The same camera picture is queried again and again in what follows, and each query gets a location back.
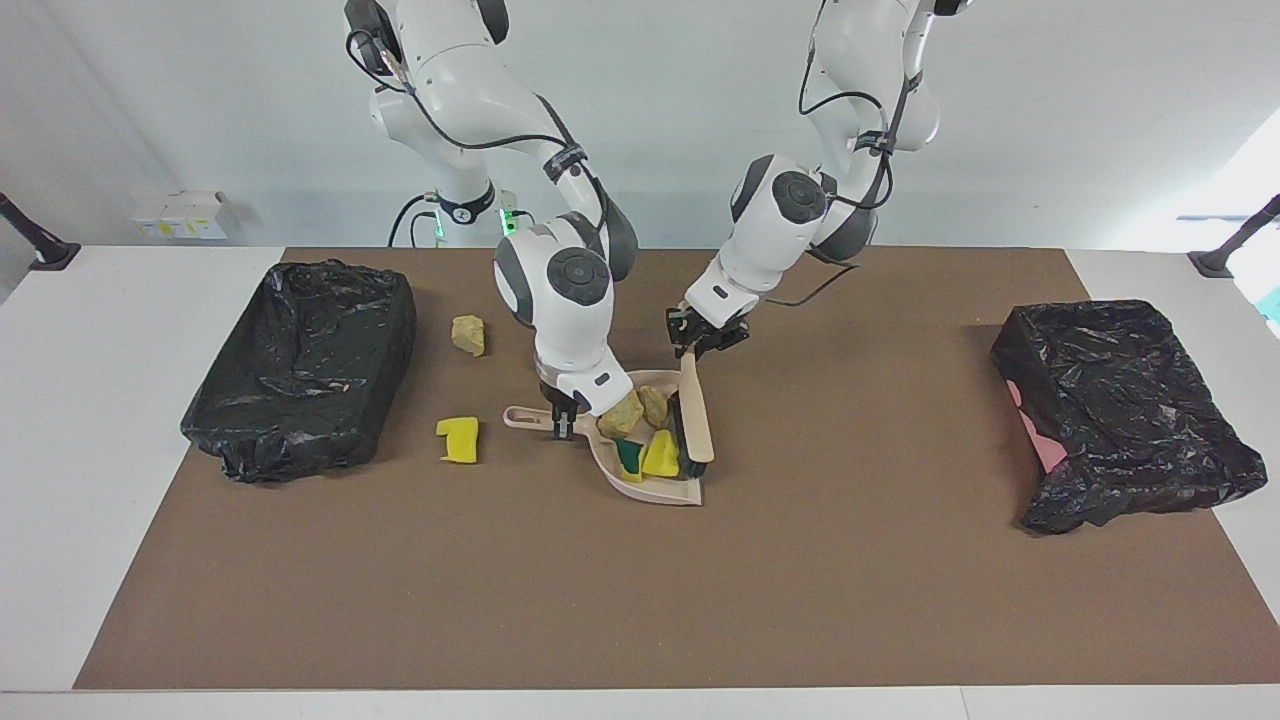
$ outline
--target yellow sponge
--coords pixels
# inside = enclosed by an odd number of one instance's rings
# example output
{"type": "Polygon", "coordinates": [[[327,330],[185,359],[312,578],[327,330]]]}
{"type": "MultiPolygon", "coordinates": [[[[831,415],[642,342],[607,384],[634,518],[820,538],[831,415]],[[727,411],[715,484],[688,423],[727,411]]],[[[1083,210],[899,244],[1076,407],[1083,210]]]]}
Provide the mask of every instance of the yellow sponge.
{"type": "Polygon", "coordinates": [[[680,475],[680,448],[671,430],[658,430],[653,434],[649,451],[644,456],[644,474],[655,478],[675,478],[680,475]]]}
{"type": "Polygon", "coordinates": [[[449,418],[435,424],[435,434],[444,436],[448,455],[440,460],[475,465],[480,441],[479,418],[449,418]]]}

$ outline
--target brown surface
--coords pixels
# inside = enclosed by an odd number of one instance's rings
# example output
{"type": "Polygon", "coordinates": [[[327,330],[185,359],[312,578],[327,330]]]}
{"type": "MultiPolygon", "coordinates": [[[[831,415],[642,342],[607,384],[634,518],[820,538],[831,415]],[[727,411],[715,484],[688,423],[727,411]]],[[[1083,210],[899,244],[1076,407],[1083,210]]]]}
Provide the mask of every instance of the brown surface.
{"type": "MultiPolygon", "coordinates": [[[[760,309],[700,364],[701,509],[627,500],[581,441],[500,427],[540,398],[490,255],[289,251],[416,288],[378,460],[247,487],[192,452],[77,688],[1280,682],[1280,629],[1211,512],[1014,525],[1036,457],[987,350],[1011,305],[1085,297],[1064,254],[873,249],[810,306],[760,309]],[[490,322],[484,359],[449,345],[465,313],[490,322]],[[434,424],[467,414],[483,464],[445,465],[434,424]]],[[[662,311],[707,259],[641,255],[625,365],[676,366],[662,311]]]]}

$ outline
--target white wall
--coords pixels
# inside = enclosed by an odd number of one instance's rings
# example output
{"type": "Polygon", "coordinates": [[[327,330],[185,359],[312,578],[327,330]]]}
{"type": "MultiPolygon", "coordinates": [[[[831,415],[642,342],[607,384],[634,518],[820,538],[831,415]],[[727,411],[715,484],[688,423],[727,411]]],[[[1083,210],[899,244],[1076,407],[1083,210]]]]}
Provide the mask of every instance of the white wall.
{"type": "MultiPolygon", "coordinates": [[[[378,243],[431,184],[366,119],[342,0],[8,4],[0,182],[55,232],[131,242],[131,195],[182,187],[225,191],[250,243],[378,243]]],[[[508,64],[556,102],[643,245],[722,241],[760,154],[817,163],[795,115],[817,0],[508,5],[508,64]]],[[[1280,108],[1277,36],[1274,0],[975,3],[938,23],[942,135],[899,159],[879,241],[1160,246],[1123,233],[1280,108]]],[[[540,217],[561,211],[534,163],[492,164],[540,217]]]]}
{"type": "Polygon", "coordinates": [[[0,225],[0,302],[27,275],[27,264],[32,258],[31,246],[9,225],[0,225]]]}

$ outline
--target wooden handle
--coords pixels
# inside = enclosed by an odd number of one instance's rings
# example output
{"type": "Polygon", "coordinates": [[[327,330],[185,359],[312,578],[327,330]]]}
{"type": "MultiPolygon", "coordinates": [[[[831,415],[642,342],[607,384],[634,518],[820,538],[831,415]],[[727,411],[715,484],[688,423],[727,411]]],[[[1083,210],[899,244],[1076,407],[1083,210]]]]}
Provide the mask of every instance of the wooden handle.
{"type": "Polygon", "coordinates": [[[707,402],[703,383],[698,380],[698,359],[690,347],[680,359],[680,418],[685,430],[685,454],[694,462],[716,460],[712,428],[707,420],[707,402]]]}

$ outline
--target plastic bag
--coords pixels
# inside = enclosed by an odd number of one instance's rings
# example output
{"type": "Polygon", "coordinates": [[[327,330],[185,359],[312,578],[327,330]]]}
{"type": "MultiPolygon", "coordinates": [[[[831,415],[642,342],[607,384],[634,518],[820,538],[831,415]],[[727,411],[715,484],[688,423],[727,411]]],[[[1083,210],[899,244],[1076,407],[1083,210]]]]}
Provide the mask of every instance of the plastic bag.
{"type": "Polygon", "coordinates": [[[1147,302],[1015,307],[992,356],[1036,432],[1066,452],[1021,519],[1030,530],[1213,507],[1267,482],[1262,457],[1147,302]]]}
{"type": "Polygon", "coordinates": [[[182,433],[244,483],[367,462],[416,325],[399,273],[338,260],[275,265],[191,401],[182,433]]]}

